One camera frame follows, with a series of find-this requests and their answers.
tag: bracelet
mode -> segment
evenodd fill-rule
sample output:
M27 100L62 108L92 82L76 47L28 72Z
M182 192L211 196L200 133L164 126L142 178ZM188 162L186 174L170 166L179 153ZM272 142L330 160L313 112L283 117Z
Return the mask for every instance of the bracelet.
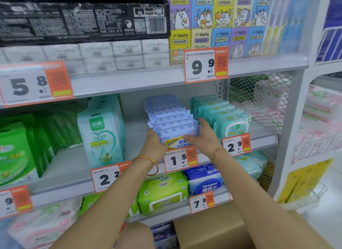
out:
M150 160L151 162L153 162L153 163L156 165L157 171L156 171L154 174L148 174L148 176L154 176L154 175L156 175L156 174L158 173L158 171L159 171L158 164L157 164L153 159L151 159L150 157L147 157L147 156L139 155L139 156L135 157L135 158L133 159L132 162L134 162L134 160L137 159L137 158L145 158L145 159L148 159L148 160Z
M214 162L214 156L215 156L215 153L216 153L218 150L220 150L220 149L223 149L223 150L225 150L225 151L227 152L227 150L226 150L226 149L224 149L223 147L217 148L217 149L216 149L216 151L214 151L213 158L211 159L211 166L213 166L213 167L215 167L215 168L216 168L216 166L215 166L215 165L213 165L213 162Z

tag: tiled floor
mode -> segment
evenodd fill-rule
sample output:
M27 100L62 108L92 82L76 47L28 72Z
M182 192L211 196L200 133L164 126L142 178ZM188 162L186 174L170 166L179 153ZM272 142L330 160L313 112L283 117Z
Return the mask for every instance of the tiled floor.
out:
M331 165L322 177L328 191L316 208L302 214L334 248L342 249L342 161Z

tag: price tag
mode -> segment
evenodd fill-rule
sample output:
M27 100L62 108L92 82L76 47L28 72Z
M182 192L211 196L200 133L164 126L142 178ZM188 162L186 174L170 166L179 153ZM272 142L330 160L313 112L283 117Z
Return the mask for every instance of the price tag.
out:
M27 185L0 191L0 219L33 209Z
M168 151L164 156L165 172L175 172L198 166L196 146L187 146Z
M0 66L4 107L73 99L64 61Z
M223 138L222 146L231 156L251 152L250 134L246 133L234 137Z
M229 47L184 50L185 82L228 78Z
M190 198L191 213L196 213L213 206L215 206L215 202L212 190Z
M108 189L130 164L131 161L124 161L92 169L90 172L93 178L95 193L100 193Z

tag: hand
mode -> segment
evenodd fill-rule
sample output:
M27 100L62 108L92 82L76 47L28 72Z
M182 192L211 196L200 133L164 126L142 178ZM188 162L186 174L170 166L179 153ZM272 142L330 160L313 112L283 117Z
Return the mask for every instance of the hand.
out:
M208 122L203 118L199 118L199 122L201 123L201 133L198 137L192 135L184 135L183 138L193 144L207 156L210 160L216 151L217 148L222 147L219 140L216 137L216 134L213 129L209 126Z
M139 155L150 157L158 163L164 158L167 149L166 144L160 143L159 136L150 128Z

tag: leg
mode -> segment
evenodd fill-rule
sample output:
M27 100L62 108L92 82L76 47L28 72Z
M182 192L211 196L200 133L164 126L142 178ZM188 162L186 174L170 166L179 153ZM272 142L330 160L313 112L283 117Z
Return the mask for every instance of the leg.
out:
M132 248L155 249L153 234L147 225L131 223L120 234L115 249Z

